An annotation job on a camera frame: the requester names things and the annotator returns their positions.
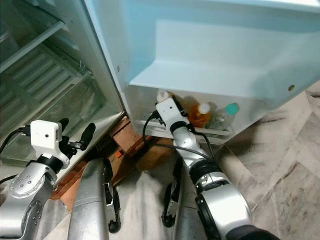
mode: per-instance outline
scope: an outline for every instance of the white bottle cap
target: white bottle cap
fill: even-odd
[[[207,114],[210,111],[210,105],[208,103],[201,103],[198,106],[198,111],[201,114]]]
[[[159,89],[158,95],[156,96],[157,102],[161,103],[162,101],[166,100],[167,98],[169,98],[169,93],[167,91]]]

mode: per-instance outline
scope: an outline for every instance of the orange bottle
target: orange bottle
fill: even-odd
[[[189,113],[189,121],[194,127],[203,128],[210,120],[210,106],[208,103],[194,105]]]

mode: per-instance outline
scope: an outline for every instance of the bottle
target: bottle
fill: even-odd
[[[210,122],[207,123],[206,128],[225,130],[229,127],[235,119],[236,113],[239,111],[237,103],[231,103],[224,108],[218,109]]]
[[[210,120],[210,106],[208,103],[196,104],[191,108],[189,121],[194,127],[203,128]]]

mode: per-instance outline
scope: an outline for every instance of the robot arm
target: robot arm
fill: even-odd
[[[175,146],[207,155],[200,148],[195,135],[189,130],[188,118],[181,114],[182,110],[179,106],[179,103],[170,97],[158,103],[156,110],[161,117],[160,122],[163,122],[166,129],[172,133]],[[278,239],[271,233],[253,226],[251,211],[244,197],[221,171],[214,159],[209,161],[207,157],[204,158],[183,149],[177,149],[177,151],[196,188],[195,201],[198,215],[208,239]],[[254,234],[257,234],[257,238],[246,238]]]
[[[91,123],[79,142],[70,142],[62,136],[67,124],[67,119],[59,123],[36,120],[30,124],[31,144],[38,159],[30,161],[9,187],[8,197],[0,207],[0,239],[34,239],[57,173],[69,165],[77,149],[87,148],[96,129]]]

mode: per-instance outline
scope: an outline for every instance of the refrigerator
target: refrigerator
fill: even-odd
[[[0,139],[36,119],[69,118],[90,149],[123,114],[142,133],[158,92],[186,112],[237,103],[220,145],[320,79],[318,0],[1,0]],[[151,121],[147,135],[172,138]],[[86,154],[79,151],[58,181]],[[35,152],[26,136],[1,154],[0,175]]]

